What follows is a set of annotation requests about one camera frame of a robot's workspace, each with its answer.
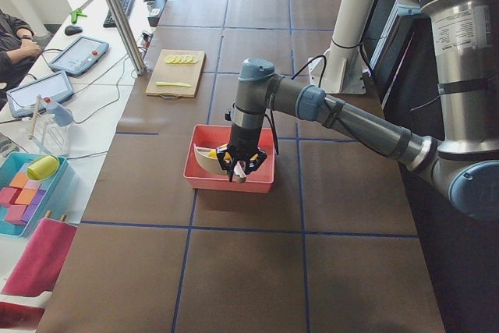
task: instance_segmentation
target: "red plastic bin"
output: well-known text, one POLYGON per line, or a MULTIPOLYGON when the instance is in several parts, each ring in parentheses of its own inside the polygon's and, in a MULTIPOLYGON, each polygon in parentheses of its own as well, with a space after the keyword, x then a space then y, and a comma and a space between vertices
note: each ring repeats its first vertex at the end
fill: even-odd
POLYGON ((229 182, 226 175, 214 175, 202 169, 196 161, 193 145, 216 148, 229 141, 230 126, 196 125, 189 145, 184 177, 195 189, 268 193, 274 182, 275 148, 272 132, 263 128, 258 146, 267 152, 267 159, 246 178, 245 183, 229 182))

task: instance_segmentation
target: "brown table surface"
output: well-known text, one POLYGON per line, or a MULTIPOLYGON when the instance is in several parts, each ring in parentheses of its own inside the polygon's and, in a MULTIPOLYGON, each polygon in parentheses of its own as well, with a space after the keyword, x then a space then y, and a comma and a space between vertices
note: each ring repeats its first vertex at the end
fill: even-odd
MULTIPOLYGON (((394 161, 276 114, 269 193, 182 176, 193 127, 228 125, 241 61, 292 74, 328 47, 338 5, 168 0, 146 64, 205 51, 199 92, 165 101, 136 80, 39 332, 444 331, 394 161)), ((382 116, 368 89, 342 97, 382 116)))

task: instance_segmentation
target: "cutting board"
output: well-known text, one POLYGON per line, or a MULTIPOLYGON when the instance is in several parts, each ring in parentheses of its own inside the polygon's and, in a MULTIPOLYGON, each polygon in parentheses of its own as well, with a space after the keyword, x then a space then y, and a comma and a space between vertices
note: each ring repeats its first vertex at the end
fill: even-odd
POLYGON ((146 88, 146 95, 175 95, 180 97, 195 97, 197 86, 200 82, 201 69, 203 68, 204 51, 188 50, 161 50, 156 66, 150 76, 146 88), (169 56, 193 56, 197 62, 191 63, 166 63, 169 56), (157 86, 156 82, 187 83, 190 87, 157 86))

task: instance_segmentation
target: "computer mouse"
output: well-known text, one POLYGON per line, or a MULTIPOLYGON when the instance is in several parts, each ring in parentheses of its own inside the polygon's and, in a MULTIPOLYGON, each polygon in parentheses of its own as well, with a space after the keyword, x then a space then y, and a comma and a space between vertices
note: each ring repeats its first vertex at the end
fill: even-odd
POLYGON ((76 25, 68 25, 64 29, 64 34, 65 35, 74 35, 74 34, 81 33, 82 31, 83 31, 82 27, 77 27, 76 25))

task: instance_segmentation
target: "touchscreen tablet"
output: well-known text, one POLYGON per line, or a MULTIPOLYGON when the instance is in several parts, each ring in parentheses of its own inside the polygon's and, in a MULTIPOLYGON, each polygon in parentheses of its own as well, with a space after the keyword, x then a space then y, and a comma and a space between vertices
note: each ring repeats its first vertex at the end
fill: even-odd
POLYGON ((78 77, 90 69, 106 53, 109 43, 80 36, 48 63, 53 71, 63 70, 78 77))
POLYGON ((71 97, 73 92, 68 76, 61 71, 7 91, 7 101, 12 116, 19 118, 33 114, 38 95, 60 103, 71 97))

